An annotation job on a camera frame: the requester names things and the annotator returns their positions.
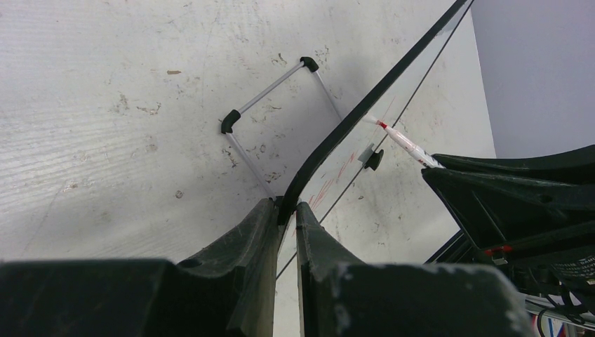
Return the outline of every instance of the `scuffed white surface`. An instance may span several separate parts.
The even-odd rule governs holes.
[[[451,3],[4,1],[0,258],[178,261],[197,252],[265,196],[218,119],[304,55],[348,112]],[[462,28],[404,131],[429,152],[490,156],[471,21]],[[324,93],[299,71],[234,130],[282,194],[335,124]],[[417,164],[387,146],[379,171],[365,172],[370,180],[325,226],[366,261],[423,260],[454,223]],[[275,334],[297,336],[295,264],[277,291]]]

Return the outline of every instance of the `scratch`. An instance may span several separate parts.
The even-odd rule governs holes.
[[[52,201],[50,202],[48,209],[46,209],[46,214],[41,219],[41,222],[39,222],[39,225],[37,225],[37,229],[35,230],[35,233],[33,233],[33,236],[31,237],[31,239],[29,239],[29,242],[27,242],[27,244],[25,245],[25,248],[22,250],[20,257],[22,257],[27,252],[27,250],[29,249],[29,246],[31,246],[31,243],[33,242],[33,239],[35,239],[35,237],[37,237],[39,230],[44,226],[44,223],[46,223],[46,220],[48,220],[48,216],[50,215],[50,211],[52,210],[52,207],[54,206],[54,202],[58,198],[58,194],[64,189],[64,187],[66,187],[67,181],[68,180],[65,180],[64,183],[60,186],[60,188],[58,188],[58,191],[54,194],[54,198],[52,198]]]
[[[217,21],[219,20],[219,15],[221,14],[221,6],[223,6],[223,1],[221,1],[221,3],[219,4],[219,8],[217,8],[217,15],[215,15],[215,19],[210,24],[210,31],[208,32],[208,38],[206,39],[205,58],[203,61],[203,78],[204,78],[204,74],[205,74],[206,61],[208,58],[208,45],[210,43],[210,37],[213,35],[213,29],[215,28],[215,23],[217,23]],[[202,84],[201,84],[201,107],[204,107],[204,82],[205,81],[203,80]]]

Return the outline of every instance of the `metal rod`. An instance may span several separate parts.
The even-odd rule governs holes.
[[[271,84],[265,90],[263,90],[261,93],[259,93],[258,95],[256,95],[256,97],[254,97],[250,102],[246,103],[243,107],[239,108],[238,112],[240,114],[243,114],[244,112],[246,112],[246,110],[250,109],[250,107],[252,107],[254,104],[256,104],[256,102],[258,102],[259,100],[261,100],[265,95],[267,95],[268,93],[270,93],[279,84],[281,84],[283,81],[285,81],[289,76],[293,75],[294,72],[298,71],[303,66],[304,66],[303,61],[300,61],[300,63],[298,63],[295,67],[291,68],[291,70],[289,70],[288,72],[286,72],[283,76],[281,76],[273,84]]]
[[[322,77],[320,77],[320,74],[318,73],[318,70],[314,72],[314,77],[316,79],[318,79],[318,82],[322,86],[322,89],[324,89],[324,93],[326,93],[326,97],[328,97],[328,100],[330,101],[330,104],[333,106],[333,109],[335,109],[335,113],[337,114],[337,116],[339,116],[339,120],[342,121],[343,120],[343,116],[341,116],[341,114],[339,113],[339,108],[337,107],[337,103],[335,102],[335,98],[333,97],[333,94],[331,94],[330,91],[324,85],[324,82],[322,81]]]
[[[271,190],[271,187],[265,181],[265,178],[262,177],[262,175],[260,175],[258,168],[256,168],[256,166],[254,166],[254,163],[250,160],[250,157],[248,157],[248,154],[246,153],[246,151],[244,151],[243,148],[240,146],[240,144],[238,143],[238,140],[235,138],[234,134],[226,133],[225,135],[227,136],[227,139],[229,140],[229,142],[236,148],[236,151],[240,154],[240,157],[242,157],[242,159],[248,165],[248,167],[250,168],[252,173],[254,173],[254,176],[256,176],[256,178],[258,179],[258,182],[260,183],[262,188],[265,189],[265,192],[267,193],[267,195],[270,198],[273,198],[273,200],[274,200],[275,194]]]

